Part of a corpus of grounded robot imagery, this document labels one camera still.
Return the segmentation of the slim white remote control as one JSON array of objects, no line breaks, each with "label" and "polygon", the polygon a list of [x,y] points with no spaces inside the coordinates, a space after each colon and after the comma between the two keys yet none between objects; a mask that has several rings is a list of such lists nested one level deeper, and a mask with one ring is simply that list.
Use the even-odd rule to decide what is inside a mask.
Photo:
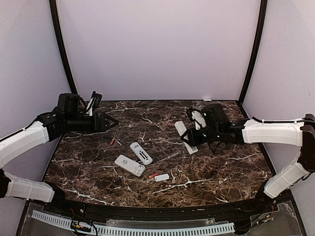
[{"label": "slim white remote control", "polygon": [[[188,139],[188,135],[186,133],[187,131],[187,128],[185,127],[184,123],[182,121],[177,121],[175,124],[174,124],[178,134],[180,135],[180,138],[183,138],[185,140]],[[196,153],[198,152],[198,148],[197,147],[192,147],[190,146],[189,144],[187,144],[186,142],[184,142],[184,145],[188,151],[189,154],[193,154],[193,153]]]}]

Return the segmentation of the clear handle screwdriver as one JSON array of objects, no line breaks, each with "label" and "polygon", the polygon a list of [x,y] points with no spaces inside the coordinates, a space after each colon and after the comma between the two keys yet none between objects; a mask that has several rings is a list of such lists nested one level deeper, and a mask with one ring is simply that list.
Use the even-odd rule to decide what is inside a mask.
[{"label": "clear handle screwdriver", "polygon": [[166,157],[164,159],[159,160],[159,162],[162,162],[164,160],[168,160],[168,159],[174,158],[174,157],[180,155],[181,153],[182,153],[181,151],[178,151],[178,152],[176,152],[176,153],[174,153],[174,154],[172,154],[172,155],[170,155],[170,156],[168,156],[168,157]]}]

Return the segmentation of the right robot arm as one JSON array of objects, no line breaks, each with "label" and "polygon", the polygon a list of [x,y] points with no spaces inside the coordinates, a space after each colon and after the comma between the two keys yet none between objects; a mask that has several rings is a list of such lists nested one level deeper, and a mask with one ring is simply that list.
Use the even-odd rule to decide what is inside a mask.
[{"label": "right robot arm", "polygon": [[190,154],[202,144],[279,144],[300,148],[300,153],[279,173],[267,180],[251,203],[255,213],[262,213],[270,200],[283,191],[307,178],[315,171],[315,117],[306,114],[303,118],[290,120],[264,120],[241,118],[230,121],[219,103],[210,104],[201,110],[186,111],[194,127],[186,128],[182,121],[175,123]]}]

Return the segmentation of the white remote with green buttons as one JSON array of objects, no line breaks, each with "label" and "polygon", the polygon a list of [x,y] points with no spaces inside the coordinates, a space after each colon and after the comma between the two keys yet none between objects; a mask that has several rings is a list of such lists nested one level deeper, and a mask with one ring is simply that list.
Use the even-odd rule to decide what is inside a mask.
[{"label": "white remote with green buttons", "polygon": [[137,177],[140,177],[146,170],[143,165],[124,155],[119,155],[118,158],[115,160],[115,164]]}]

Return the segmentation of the white remote with compartment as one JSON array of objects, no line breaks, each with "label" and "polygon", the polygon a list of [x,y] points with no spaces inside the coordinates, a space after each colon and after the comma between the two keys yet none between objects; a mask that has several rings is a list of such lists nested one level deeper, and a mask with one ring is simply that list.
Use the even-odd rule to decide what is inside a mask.
[{"label": "white remote with compartment", "polygon": [[138,142],[130,144],[130,148],[144,165],[147,166],[153,162],[152,157],[147,154],[147,152],[140,146]]}]

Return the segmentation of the white battery cover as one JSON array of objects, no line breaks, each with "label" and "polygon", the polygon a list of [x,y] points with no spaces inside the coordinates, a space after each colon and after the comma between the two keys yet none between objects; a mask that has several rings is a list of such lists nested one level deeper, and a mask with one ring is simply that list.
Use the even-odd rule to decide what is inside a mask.
[{"label": "white battery cover", "polygon": [[154,177],[155,182],[169,180],[169,174],[162,174]]}]

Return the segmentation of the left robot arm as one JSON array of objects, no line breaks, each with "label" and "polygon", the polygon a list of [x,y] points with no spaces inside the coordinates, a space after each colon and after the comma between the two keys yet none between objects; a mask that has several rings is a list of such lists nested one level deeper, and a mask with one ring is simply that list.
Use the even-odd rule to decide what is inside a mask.
[{"label": "left robot arm", "polygon": [[104,112],[95,112],[102,99],[92,93],[89,103],[77,94],[62,93],[57,106],[38,115],[28,126],[0,141],[0,196],[50,203],[58,214],[69,211],[65,193],[53,183],[38,182],[12,175],[4,167],[23,153],[51,142],[68,132],[105,132],[118,125],[118,120]]}]

